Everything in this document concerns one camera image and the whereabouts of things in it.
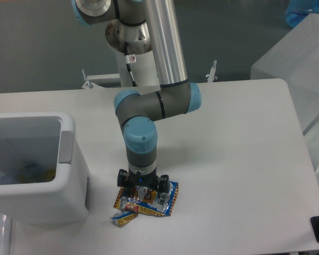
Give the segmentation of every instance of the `white plastic bin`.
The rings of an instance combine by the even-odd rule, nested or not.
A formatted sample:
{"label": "white plastic bin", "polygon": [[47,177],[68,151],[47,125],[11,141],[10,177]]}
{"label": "white plastic bin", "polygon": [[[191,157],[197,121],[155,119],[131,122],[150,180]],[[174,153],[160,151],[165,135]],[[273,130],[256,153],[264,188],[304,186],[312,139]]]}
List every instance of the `white plastic bin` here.
{"label": "white plastic bin", "polygon": [[0,213],[30,224],[84,220],[88,173],[70,114],[0,114]]}

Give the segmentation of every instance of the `white table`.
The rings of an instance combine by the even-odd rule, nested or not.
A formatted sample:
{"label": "white table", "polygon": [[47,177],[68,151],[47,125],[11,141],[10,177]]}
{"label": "white table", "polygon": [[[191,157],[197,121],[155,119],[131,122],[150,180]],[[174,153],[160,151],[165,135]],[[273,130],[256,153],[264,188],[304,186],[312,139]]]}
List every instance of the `white table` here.
{"label": "white table", "polygon": [[282,80],[201,84],[200,110],[156,122],[158,174],[180,183],[171,217],[110,216],[127,167],[114,115],[119,89],[0,94],[0,112],[69,112],[91,172],[90,216],[13,226],[11,255],[263,254],[319,249],[309,219],[319,188]]}

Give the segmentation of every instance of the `light blue joint cap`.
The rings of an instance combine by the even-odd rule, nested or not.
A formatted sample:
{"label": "light blue joint cap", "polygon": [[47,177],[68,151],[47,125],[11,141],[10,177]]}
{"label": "light blue joint cap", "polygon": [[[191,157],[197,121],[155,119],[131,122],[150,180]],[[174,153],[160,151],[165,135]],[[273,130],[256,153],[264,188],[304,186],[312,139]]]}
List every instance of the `light blue joint cap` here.
{"label": "light blue joint cap", "polygon": [[191,90],[191,95],[190,95],[190,103],[189,107],[186,113],[193,112],[201,107],[202,104],[202,97],[201,97],[201,92],[200,89],[198,88],[197,84],[194,82],[190,83],[190,90]]}
{"label": "light blue joint cap", "polygon": [[78,9],[77,9],[77,5],[75,3],[75,0],[71,0],[71,3],[72,3],[72,8],[73,8],[73,11],[75,13],[75,16],[77,17],[77,20],[79,21],[79,23],[82,25],[82,26],[89,26],[88,23],[85,22],[85,20],[83,20],[83,18],[81,17]]}
{"label": "light blue joint cap", "polygon": [[118,105],[124,100],[124,98],[127,98],[129,95],[138,94],[140,93],[134,89],[126,89],[121,92],[119,92],[113,101],[113,105],[115,106],[115,112],[117,111]]}
{"label": "light blue joint cap", "polygon": [[137,154],[146,154],[156,148],[157,130],[150,119],[137,116],[129,120],[124,128],[125,145]]}

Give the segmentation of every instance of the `gray floor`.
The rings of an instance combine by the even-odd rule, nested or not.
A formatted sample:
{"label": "gray floor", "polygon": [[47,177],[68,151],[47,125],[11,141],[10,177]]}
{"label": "gray floor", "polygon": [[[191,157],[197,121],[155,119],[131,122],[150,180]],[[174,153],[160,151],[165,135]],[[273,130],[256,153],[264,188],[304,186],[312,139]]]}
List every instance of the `gray floor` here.
{"label": "gray floor", "polygon": [[[249,79],[250,67],[289,31],[288,0],[175,0],[189,79]],[[88,75],[116,73],[106,23],[81,27],[69,0],[0,2],[0,93],[78,89]]]}

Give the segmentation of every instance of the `candy wrapper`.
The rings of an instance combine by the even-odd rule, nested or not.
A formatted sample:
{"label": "candy wrapper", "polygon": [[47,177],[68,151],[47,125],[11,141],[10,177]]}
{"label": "candy wrapper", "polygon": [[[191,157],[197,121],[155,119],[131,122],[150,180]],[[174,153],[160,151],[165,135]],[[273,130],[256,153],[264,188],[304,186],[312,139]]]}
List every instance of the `candy wrapper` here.
{"label": "candy wrapper", "polygon": [[121,211],[111,217],[113,223],[118,227],[122,227],[137,217],[137,213],[133,211]]}
{"label": "candy wrapper", "polygon": [[125,188],[121,188],[114,208],[157,217],[170,216],[178,190],[178,182],[170,182],[169,193],[157,193],[147,187],[136,186],[129,195]]}

